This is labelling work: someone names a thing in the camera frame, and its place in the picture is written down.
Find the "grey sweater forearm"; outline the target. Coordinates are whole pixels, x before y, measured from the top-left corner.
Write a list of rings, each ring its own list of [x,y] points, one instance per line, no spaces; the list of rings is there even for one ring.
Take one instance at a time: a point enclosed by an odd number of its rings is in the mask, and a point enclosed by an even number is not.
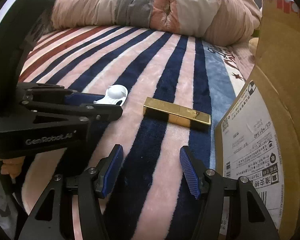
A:
[[[15,198],[5,192],[0,180],[0,226],[10,239],[15,237],[18,217]]]

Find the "person's left hand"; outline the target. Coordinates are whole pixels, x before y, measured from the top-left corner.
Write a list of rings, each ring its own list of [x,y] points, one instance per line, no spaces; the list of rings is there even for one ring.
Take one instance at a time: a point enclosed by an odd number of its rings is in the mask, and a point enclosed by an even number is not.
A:
[[[2,166],[0,173],[9,175],[11,179],[15,179],[21,173],[25,157],[17,157],[13,159],[0,159]]]

